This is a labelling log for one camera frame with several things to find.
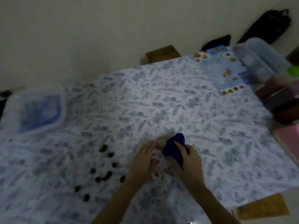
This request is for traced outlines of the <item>person's left hand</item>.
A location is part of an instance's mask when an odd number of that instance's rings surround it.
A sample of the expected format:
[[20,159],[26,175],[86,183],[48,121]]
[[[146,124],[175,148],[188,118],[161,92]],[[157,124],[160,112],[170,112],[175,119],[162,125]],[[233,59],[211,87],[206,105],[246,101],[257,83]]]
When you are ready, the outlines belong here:
[[150,170],[151,159],[140,158],[140,150],[133,159],[132,164],[129,167],[128,174],[124,183],[129,184],[131,187],[140,188],[148,180]]

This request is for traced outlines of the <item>person's right hand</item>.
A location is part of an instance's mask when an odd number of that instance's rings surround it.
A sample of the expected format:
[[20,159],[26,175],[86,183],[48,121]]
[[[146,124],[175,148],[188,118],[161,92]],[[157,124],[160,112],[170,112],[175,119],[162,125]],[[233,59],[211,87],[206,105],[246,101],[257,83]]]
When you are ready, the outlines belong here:
[[188,188],[199,186],[206,187],[204,183],[203,169],[201,158],[193,146],[186,145],[190,154],[182,154],[183,166],[179,166],[177,161],[170,157],[170,162],[174,166],[180,180],[188,190]]

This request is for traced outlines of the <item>dark blue cloth pouch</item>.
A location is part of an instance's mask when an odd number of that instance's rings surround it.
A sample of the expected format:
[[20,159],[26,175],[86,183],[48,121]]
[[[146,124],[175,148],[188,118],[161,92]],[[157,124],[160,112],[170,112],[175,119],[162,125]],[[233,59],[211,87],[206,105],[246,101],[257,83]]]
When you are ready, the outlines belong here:
[[190,154],[189,149],[185,146],[185,137],[182,133],[177,133],[167,140],[166,145],[162,150],[162,154],[164,156],[170,156],[174,158],[179,164],[179,166],[182,168],[184,163],[183,156],[181,154],[180,149],[174,143],[175,141],[177,141],[180,145],[182,145],[185,148],[188,155]]

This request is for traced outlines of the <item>white red-dotted cloth piece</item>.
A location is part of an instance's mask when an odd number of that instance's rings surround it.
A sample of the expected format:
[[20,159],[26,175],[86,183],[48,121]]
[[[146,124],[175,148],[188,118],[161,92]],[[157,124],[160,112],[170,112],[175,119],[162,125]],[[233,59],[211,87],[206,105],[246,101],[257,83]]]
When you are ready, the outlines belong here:
[[154,148],[151,153],[151,164],[150,170],[152,171],[147,184],[155,184],[170,187],[178,182],[178,176],[174,169],[174,166],[170,162],[167,156],[162,154],[162,149],[159,147],[157,142],[153,143]]

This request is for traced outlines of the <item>person's left forearm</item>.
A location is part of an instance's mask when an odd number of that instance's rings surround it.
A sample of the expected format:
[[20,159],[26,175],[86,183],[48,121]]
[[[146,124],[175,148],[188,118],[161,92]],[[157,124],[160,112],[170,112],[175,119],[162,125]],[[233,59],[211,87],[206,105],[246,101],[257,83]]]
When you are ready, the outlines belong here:
[[145,181],[126,178],[91,224],[120,224],[130,201],[144,183]]

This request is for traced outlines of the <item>person's right forearm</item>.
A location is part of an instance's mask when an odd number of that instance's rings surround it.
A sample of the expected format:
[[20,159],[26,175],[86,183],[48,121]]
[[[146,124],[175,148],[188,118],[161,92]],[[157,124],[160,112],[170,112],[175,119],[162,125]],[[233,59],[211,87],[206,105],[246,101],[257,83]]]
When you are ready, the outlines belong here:
[[206,187],[188,188],[194,200],[203,209],[212,224],[241,224]]

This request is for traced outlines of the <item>white blue floral tablecloth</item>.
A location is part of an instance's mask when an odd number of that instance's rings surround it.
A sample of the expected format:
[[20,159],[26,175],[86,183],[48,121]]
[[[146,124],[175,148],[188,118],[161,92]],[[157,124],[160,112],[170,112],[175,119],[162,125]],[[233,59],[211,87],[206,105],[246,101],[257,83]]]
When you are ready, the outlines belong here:
[[[299,170],[267,128],[271,114],[245,87],[220,95],[193,56],[65,87],[68,122],[47,134],[0,138],[0,224],[88,224],[121,186],[139,148],[176,133],[193,144],[204,179],[226,207],[299,186]],[[121,176],[108,197],[73,192],[76,162],[102,144]]]

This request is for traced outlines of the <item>scatter of brown nuts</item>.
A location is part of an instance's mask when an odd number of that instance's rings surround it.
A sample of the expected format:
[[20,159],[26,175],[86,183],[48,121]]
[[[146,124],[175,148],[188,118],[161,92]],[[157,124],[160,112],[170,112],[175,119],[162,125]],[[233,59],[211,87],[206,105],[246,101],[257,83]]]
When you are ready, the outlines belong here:
[[76,162],[71,179],[74,194],[84,202],[108,197],[121,176],[121,163],[116,152],[102,144],[95,153]]

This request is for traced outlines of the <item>blue cartoon print placemat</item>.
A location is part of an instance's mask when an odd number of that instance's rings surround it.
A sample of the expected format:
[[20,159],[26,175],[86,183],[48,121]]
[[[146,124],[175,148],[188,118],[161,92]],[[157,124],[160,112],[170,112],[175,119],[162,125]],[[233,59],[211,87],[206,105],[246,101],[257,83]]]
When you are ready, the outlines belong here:
[[227,95],[249,86],[246,78],[250,76],[249,70],[237,58],[230,47],[220,45],[197,52],[193,56],[222,95]]

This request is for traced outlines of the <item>pink box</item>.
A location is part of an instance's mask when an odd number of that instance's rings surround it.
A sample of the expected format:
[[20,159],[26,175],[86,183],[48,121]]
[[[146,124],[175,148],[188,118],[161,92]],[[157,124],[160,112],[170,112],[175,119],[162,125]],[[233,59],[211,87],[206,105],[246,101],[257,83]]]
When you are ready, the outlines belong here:
[[273,131],[273,136],[299,168],[299,124],[277,128]]

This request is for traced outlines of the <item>brown jar with green lid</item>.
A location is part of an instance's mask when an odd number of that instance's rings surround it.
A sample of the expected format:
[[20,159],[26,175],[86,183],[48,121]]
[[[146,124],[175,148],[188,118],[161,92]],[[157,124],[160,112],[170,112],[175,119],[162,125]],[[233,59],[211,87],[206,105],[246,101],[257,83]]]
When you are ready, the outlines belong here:
[[255,95],[275,121],[291,124],[299,120],[299,66],[291,66],[270,77]]

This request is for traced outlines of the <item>clear plastic lidded box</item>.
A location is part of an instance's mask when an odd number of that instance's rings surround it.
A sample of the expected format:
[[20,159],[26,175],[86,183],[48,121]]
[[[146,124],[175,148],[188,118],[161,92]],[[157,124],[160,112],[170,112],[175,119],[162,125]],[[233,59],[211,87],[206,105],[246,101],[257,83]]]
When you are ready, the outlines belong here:
[[233,45],[231,49],[260,84],[292,66],[271,45],[257,37]]

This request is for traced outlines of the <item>clear container with blue contents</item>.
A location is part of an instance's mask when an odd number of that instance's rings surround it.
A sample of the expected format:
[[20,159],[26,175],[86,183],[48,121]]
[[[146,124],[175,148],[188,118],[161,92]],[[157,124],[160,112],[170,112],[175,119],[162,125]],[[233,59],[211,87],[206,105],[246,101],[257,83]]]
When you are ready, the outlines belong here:
[[58,84],[13,93],[0,119],[0,137],[28,137],[60,127],[67,116],[66,94]]

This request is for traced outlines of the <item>black bag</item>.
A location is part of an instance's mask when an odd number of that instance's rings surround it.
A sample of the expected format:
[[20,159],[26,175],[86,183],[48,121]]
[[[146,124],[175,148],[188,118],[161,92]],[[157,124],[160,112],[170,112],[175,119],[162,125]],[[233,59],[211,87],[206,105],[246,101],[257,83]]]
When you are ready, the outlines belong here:
[[267,44],[273,44],[290,27],[291,21],[289,9],[266,11],[250,26],[238,44],[254,37],[262,39]]

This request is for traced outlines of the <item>dark object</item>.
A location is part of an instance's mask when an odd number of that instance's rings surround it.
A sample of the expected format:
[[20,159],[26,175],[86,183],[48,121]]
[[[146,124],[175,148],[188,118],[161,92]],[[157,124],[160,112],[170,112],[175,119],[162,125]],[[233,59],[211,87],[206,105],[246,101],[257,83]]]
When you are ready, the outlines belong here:
[[13,92],[10,91],[10,90],[0,91],[0,120],[1,120],[2,115],[3,115],[3,111],[4,111],[4,108],[5,108],[6,102],[12,94],[13,94]]

